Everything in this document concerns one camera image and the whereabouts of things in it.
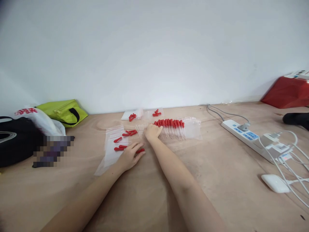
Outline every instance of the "red container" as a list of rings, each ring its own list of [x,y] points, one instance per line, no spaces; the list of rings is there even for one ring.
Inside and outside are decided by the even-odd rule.
[[[280,77],[261,102],[279,109],[309,105],[309,83],[302,79]]]

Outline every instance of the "plywood surface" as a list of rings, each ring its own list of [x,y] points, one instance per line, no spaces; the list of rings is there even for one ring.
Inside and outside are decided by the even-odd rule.
[[[299,146],[309,154],[309,132],[282,123],[285,113],[309,112],[308,108],[280,110],[262,103],[218,107],[248,117],[252,122],[250,129],[259,135],[281,130],[295,132]],[[164,113],[165,118],[192,116],[202,121],[203,140],[164,142],[197,179],[229,231],[309,230],[309,210],[293,194],[276,194],[261,181],[261,174],[276,174],[275,167],[222,128],[216,114],[203,106],[164,109]],[[104,157],[105,129],[119,124],[134,129],[139,123],[121,121],[121,116],[122,113],[90,115],[67,130],[67,135],[75,136],[75,142],[70,156],[63,158],[58,167],[33,169],[30,158],[2,169],[0,219],[5,231],[39,231],[95,180],[93,174]],[[236,116],[231,118],[245,122]],[[293,141],[289,135],[284,139]],[[148,144],[144,148],[147,154],[119,178],[85,231],[187,231],[153,150]],[[298,169],[308,176],[302,168]]]

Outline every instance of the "green bag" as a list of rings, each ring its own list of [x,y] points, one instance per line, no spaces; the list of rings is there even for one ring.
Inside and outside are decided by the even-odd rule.
[[[64,127],[75,127],[88,114],[82,110],[77,101],[52,101],[37,106],[38,109],[46,113],[51,119],[61,122]]]

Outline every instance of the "person's right hand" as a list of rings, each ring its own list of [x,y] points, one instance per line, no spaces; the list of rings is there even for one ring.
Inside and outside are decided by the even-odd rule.
[[[146,154],[146,152],[142,151],[139,154],[136,154],[138,150],[143,146],[143,143],[134,142],[131,143],[127,148],[125,148],[124,152],[121,154],[119,159],[116,162],[123,172],[132,168],[139,159]]]
[[[162,129],[163,129],[163,126],[158,127],[154,124],[149,124],[148,127],[144,131],[144,135],[146,139],[149,141],[151,139],[157,138],[160,135]]]

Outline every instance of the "black handle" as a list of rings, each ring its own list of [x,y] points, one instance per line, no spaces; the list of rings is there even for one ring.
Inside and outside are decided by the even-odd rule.
[[[75,116],[76,119],[77,119],[77,122],[76,122],[76,123],[78,123],[79,120],[80,120],[80,115],[78,114],[78,112],[76,111],[76,109],[71,108],[71,109],[69,109],[69,111],[70,111],[72,114],[74,114],[74,116]],[[59,122],[64,123],[64,124],[67,124],[67,125],[75,125],[75,124],[76,124],[76,123],[67,123],[67,122],[62,122],[62,121],[59,121]]]
[[[9,118],[9,119],[12,119],[11,117],[8,117],[8,116],[1,116],[0,119],[6,119],[6,118]]]

